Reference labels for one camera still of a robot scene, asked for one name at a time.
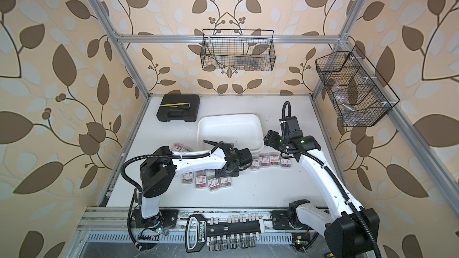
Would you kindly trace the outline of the eleventh paper clip box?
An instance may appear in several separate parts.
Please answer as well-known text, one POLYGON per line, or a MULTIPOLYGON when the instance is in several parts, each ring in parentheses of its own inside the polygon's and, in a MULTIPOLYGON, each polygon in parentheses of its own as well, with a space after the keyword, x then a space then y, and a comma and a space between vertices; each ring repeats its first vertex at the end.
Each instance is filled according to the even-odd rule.
POLYGON ((282 168, 291 168, 292 163, 290 158, 281 158, 281 165, 282 168))

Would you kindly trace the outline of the sixteenth paper clip box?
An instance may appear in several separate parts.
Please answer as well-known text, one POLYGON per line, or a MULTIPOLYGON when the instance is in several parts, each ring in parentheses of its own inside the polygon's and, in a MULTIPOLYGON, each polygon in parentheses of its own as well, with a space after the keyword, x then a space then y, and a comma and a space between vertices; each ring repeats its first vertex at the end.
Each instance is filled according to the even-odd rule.
POLYGON ((221 177, 220 185, 222 188, 229 188, 232 186, 232 179, 230 177, 221 177))

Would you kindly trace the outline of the white plastic tray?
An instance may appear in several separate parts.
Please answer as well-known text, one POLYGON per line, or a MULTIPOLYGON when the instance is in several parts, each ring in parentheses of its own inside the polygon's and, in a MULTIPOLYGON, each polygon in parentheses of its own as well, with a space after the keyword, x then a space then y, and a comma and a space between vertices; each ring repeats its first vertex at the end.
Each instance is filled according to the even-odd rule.
POLYGON ((206 140, 231 143, 238 149, 259 154, 264 148, 263 131, 258 116, 252 113, 217 115, 202 118, 198 123, 197 149, 210 149, 206 140))

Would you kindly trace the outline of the fifteenth paper clip box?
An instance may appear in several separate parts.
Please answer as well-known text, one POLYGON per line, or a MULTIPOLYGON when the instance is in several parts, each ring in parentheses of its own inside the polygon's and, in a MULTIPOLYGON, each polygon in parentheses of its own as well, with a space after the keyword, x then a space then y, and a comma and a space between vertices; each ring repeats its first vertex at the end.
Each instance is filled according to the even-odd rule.
POLYGON ((207 188, 207 176, 205 174, 196 175, 196 188, 197 189, 207 188))

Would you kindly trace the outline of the fourteenth paper clip box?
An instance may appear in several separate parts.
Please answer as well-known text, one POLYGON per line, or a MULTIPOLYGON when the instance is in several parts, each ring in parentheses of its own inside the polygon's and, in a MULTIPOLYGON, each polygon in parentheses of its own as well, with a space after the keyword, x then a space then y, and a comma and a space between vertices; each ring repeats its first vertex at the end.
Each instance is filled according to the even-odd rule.
POLYGON ((194 182, 194 172, 188 172, 182 175, 183 184, 192 184, 194 182))

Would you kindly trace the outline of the twelfth paper clip box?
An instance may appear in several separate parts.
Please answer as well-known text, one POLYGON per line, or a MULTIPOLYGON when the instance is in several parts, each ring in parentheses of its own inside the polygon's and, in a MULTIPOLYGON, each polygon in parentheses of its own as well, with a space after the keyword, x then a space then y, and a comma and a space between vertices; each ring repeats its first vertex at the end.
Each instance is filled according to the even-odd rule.
POLYGON ((170 150, 172 152, 181 152, 182 151, 182 148, 183 148, 183 145, 180 144, 180 143, 174 143, 171 147, 170 147, 170 150))

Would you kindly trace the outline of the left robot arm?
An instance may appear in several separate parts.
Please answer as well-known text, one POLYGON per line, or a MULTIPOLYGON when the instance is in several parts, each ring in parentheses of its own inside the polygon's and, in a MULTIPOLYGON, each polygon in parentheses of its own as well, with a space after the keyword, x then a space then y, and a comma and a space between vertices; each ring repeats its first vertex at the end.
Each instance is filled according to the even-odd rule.
POLYGON ((237 177, 252 165, 249 149, 237 149, 229 143, 206 140, 210 150, 198 152, 172 151, 168 146, 154 153, 140 155, 124 162, 120 174, 134 186, 127 215, 127 231, 139 251, 149 250, 149 241, 166 235, 176 225, 178 210, 160 210, 160 197, 176 177, 183 174, 214 170, 216 178, 237 177))

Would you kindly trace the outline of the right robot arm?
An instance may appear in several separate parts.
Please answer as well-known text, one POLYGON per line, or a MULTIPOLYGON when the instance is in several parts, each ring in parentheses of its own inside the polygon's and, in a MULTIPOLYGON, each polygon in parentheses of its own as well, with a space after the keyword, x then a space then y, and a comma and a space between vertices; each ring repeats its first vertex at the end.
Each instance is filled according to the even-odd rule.
POLYGON ((265 146, 280 153, 281 158, 294 159, 307 171, 325 200, 327 209, 318 209, 306 199, 289 204, 289 223, 293 228, 309 226, 321 235, 337 258, 354 258, 374 252, 382 256, 377 244, 380 218, 374 209, 366 209, 351 194, 326 161, 325 154, 313 136, 305 136, 291 103, 284 102, 280 131, 270 130, 265 146))

